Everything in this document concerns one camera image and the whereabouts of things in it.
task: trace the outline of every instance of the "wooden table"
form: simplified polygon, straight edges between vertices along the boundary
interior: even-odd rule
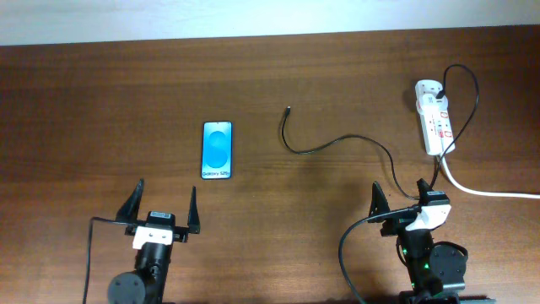
[[[351,297],[338,241],[368,214],[379,181],[397,209],[412,203],[392,183],[386,155],[349,140],[293,155],[278,127],[307,149],[344,133],[382,142],[405,191],[430,179],[413,87],[468,65],[482,92],[478,114],[448,160],[463,185],[538,192],[540,28],[405,30],[232,39],[134,41],[0,48],[0,302],[75,303],[82,296],[88,219],[114,218],[146,180],[139,218],[174,213],[185,224],[197,186],[202,234],[172,253],[165,289],[176,303],[312,303]],[[453,70],[454,130],[473,108],[471,79]],[[203,123],[234,131],[230,180],[200,177]],[[470,252],[463,295],[500,302],[540,296],[540,202],[451,198],[436,241]],[[344,248],[362,295],[410,289],[394,238],[379,225]],[[94,230],[89,302],[106,302],[135,251],[123,229]]]

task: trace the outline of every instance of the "white power cable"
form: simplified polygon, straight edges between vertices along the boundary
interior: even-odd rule
[[[476,195],[483,195],[483,196],[489,196],[489,197],[500,197],[500,198],[535,198],[540,199],[540,195],[538,194],[528,194],[528,193],[490,193],[485,191],[477,191],[472,190],[469,188],[466,188],[459,184],[459,182],[456,182],[452,174],[450,173],[450,169],[448,169],[448,165],[446,164],[446,158],[443,157],[441,161],[442,167],[445,169],[445,175],[448,177],[448,180],[456,186],[458,189],[462,190],[466,193],[476,194]]]

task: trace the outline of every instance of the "white power strip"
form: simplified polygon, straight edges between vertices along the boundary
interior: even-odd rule
[[[440,99],[436,98],[439,92],[442,91],[442,85],[435,80],[420,80],[414,88],[416,91],[416,109],[420,114],[426,152],[428,155],[441,157],[445,149],[451,144],[451,147],[446,151],[447,154],[450,153],[456,148],[456,145],[452,143],[454,134],[448,116],[448,98],[446,96]],[[538,194],[490,193],[469,189],[454,179],[445,158],[441,161],[441,165],[445,169],[445,174],[450,182],[463,192],[490,197],[540,199]]]
[[[420,114],[424,132],[425,150],[428,155],[440,155],[454,141],[454,134],[448,116],[448,98],[437,99],[442,84],[434,80],[420,80],[414,87],[416,110]],[[446,153],[456,148],[453,144]]]

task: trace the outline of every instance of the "phone screen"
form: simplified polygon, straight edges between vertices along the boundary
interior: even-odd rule
[[[223,179],[232,175],[232,122],[205,122],[202,133],[202,179]]]

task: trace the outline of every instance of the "black cable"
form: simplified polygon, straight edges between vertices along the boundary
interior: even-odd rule
[[[339,249],[337,250],[337,256],[339,257],[339,266],[341,267],[341,271],[343,272],[343,277],[345,277],[345,280],[347,281],[348,286],[351,288],[351,291],[353,292],[356,299],[360,302],[360,304],[366,304],[365,300],[360,296],[358,291],[353,285],[353,282],[351,282],[351,279],[348,277],[347,270],[345,269],[345,265],[343,264],[343,244],[345,243],[345,239],[347,238],[348,234],[356,227],[358,227],[360,224],[364,224],[368,220],[375,220],[380,217],[393,215],[393,214],[399,214],[404,212],[411,212],[411,211],[417,211],[414,207],[408,207],[404,209],[398,209],[394,211],[389,211],[384,214],[377,214],[377,215],[371,215],[369,217],[366,217],[365,219],[359,220],[356,223],[352,224],[346,231],[343,233],[343,236],[341,237],[341,240],[339,241]]]
[[[396,251],[397,251],[397,256],[399,257],[399,260],[402,262],[403,265],[405,265],[405,267],[407,267],[407,263],[405,262],[405,258],[402,257],[402,251],[399,250],[400,246],[401,246],[401,242],[399,241],[399,237],[396,238]]]
[[[93,217],[89,222],[88,229],[88,247],[86,251],[86,279],[84,281],[84,295],[83,295],[83,304],[86,303],[86,296],[88,295],[88,285],[90,281],[90,249],[92,247],[92,231],[94,229],[94,221],[100,221],[103,223],[114,224],[114,225],[131,225],[130,223],[120,222],[115,220],[102,219],[100,217]]]
[[[448,70],[450,70],[451,68],[454,68],[454,67],[463,68],[464,70],[466,70],[471,75],[472,81],[474,81],[474,89],[476,90],[476,101],[474,103],[474,108],[472,109],[471,115],[469,116],[469,118],[467,119],[465,124],[463,125],[462,129],[459,131],[459,133],[454,138],[454,140],[451,142],[451,144],[448,145],[448,147],[445,149],[443,154],[440,155],[439,163],[437,164],[437,167],[435,168],[435,171],[433,171],[433,178],[431,179],[431,183],[429,184],[429,187],[432,188],[432,189],[433,189],[433,186],[435,185],[435,182],[437,181],[437,176],[438,176],[439,171],[440,171],[440,163],[442,162],[443,158],[445,157],[446,152],[448,151],[448,149],[453,144],[456,143],[457,139],[460,136],[462,136],[463,131],[465,130],[467,125],[470,123],[470,121],[473,119],[474,112],[476,112],[476,109],[478,108],[478,102],[480,101],[480,88],[478,87],[478,80],[476,79],[476,76],[474,75],[473,71],[471,71],[470,68],[466,67],[463,64],[459,64],[459,63],[452,64],[448,68],[446,68],[445,73],[444,73],[443,78],[442,78],[442,90],[439,92],[439,94],[437,94],[436,98],[441,99],[441,98],[443,98],[445,96],[445,94],[446,94],[446,74],[448,73]]]
[[[287,109],[285,110],[285,114],[283,116],[283,123],[281,125],[281,138],[283,139],[283,143],[285,144],[285,147],[292,153],[294,154],[297,154],[297,155],[310,155],[310,154],[313,154],[315,152],[318,152],[322,149],[325,149],[335,143],[338,143],[344,139],[347,139],[347,138],[359,138],[359,139],[363,139],[363,140],[367,140],[373,144],[376,144],[378,145],[379,147],[381,147],[383,150],[385,150],[386,154],[388,155],[388,158],[390,159],[390,167],[391,167],[391,174],[392,174],[392,177],[394,178],[394,182],[396,183],[396,186],[397,186],[397,189],[399,189],[399,191],[408,199],[412,199],[412,200],[419,200],[419,198],[415,198],[413,196],[410,196],[408,194],[405,193],[405,191],[403,191],[402,187],[399,185],[399,182],[397,182],[397,177],[396,177],[396,170],[394,169],[394,159],[392,158],[392,155],[390,154],[390,151],[388,151],[388,149],[383,146],[382,144],[380,144],[379,142],[377,142],[376,140],[374,139],[371,139],[369,137],[366,137],[366,136],[362,136],[362,135],[357,135],[357,134],[346,134],[346,135],[343,135],[341,137],[338,137],[326,144],[323,144],[321,146],[318,146],[316,148],[313,148],[313,149],[308,149],[308,150],[295,150],[295,149],[292,149],[291,147],[289,147],[289,144],[287,144],[287,140],[285,139],[285,123],[287,122],[287,117],[289,117],[289,114],[290,114],[290,106],[287,107]]]

